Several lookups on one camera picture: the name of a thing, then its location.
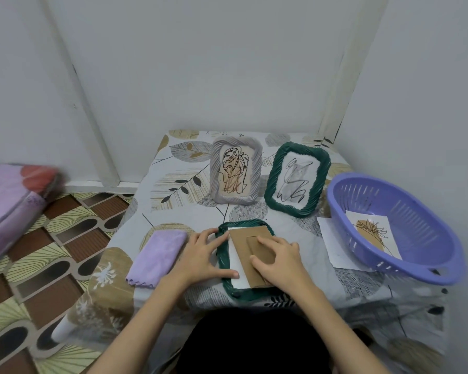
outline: hand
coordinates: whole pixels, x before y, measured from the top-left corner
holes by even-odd
[[[211,278],[239,278],[239,273],[231,269],[218,269],[210,263],[212,252],[229,239],[229,232],[207,243],[208,236],[218,231],[210,228],[201,233],[193,233],[174,268],[167,275],[177,279],[186,288]]]
[[[298,243],[289,244],[285,239],[277,236],[273,236],[272,239],[259,236],[258,242],[274,251],[274,264],[264,264],[258,257],[252,255],[250,260],[253,267],[270,283],[289,294],[292,298],[296,291],[309,286],[315,287],[301,263]]]

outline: purple plastic basket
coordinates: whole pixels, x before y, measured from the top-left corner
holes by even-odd
[[[398,186],[359,173],[342,173],[329,184],[327,199],[341,238],[365,265],[434,285],[452,285],[466,272],[463,250],[455,233]],[[363,238],[345,215],[346,210],[387,216],[402,260]]]

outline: person's right arm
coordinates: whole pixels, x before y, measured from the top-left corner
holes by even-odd
[[[308,275],[301,263],[298,243],[285,239],[258,237],[276,255],[272,265],[251,256],[251,264],[270,283],[287,293],[303,310],[324,341],[340,374],[383,374],[388,370],[357,337],[331,306],[326,296]]]

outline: bedding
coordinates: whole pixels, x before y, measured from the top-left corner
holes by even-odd
[[[49,166],[0,164],[0,257],[38,218],[59,179]]]
[[[219,136],[253,137],[262,143],[260,187],[253,204],[218,204],[212,199],[210,156],[212,143]],[[304,218],[270,209],[263,198],[275,153],[289,141],[321,147],[331,160],[317,208]],[[112,342],[153,291],[133,287],[125,278],[155,231],[180,229],[190,235],[225,222],[261,219],[277,236],[299,243],[303,264],[313,282],[350,326],[361,328],[375,340],[385,357],[394,358],[406,370],[436,372],[446,351],[448,290],[406,277],[337,269],[329,261],[316,217],[330,217],[326,188],[334,176],[351,170],[324,137],[303,133],[169,131],[162,138],[119,230],[90,277],[87,291],[66,312],[52,338],[98,350]],[[151,367],[155,368],[181,346],[206,310],[223,307],[296,308],[285,294],[247,302],[231,297],[220,279],[196,284],[170,315],[151,354]]]

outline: basket handle hole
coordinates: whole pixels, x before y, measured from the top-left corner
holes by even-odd
[[[431,268],[429,270],[436,276],[447,276],[449,274],[449,270],[447,268]]]

